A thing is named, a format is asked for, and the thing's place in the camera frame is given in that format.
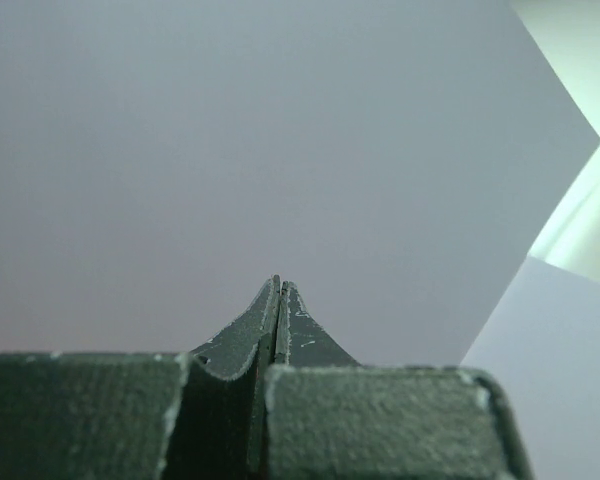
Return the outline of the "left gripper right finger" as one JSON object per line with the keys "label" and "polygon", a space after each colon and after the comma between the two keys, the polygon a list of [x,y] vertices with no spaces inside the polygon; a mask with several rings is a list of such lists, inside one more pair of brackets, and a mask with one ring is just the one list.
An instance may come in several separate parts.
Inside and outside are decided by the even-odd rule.
{"label": "left gripper right finger", "polygon": [[265,377],[270,479],[530,479],[503,388],[459,366],[376,367],[348,354],[282,288]]}

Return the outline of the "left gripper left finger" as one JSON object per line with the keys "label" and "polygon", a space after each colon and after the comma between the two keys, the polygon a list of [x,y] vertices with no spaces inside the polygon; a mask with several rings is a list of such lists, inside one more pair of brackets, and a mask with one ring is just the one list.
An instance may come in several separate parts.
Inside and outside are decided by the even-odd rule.
{"label": "left gripper left finger", "polygon": [[0,479],[253,479],[281,300],[183,352],[0,354]]}

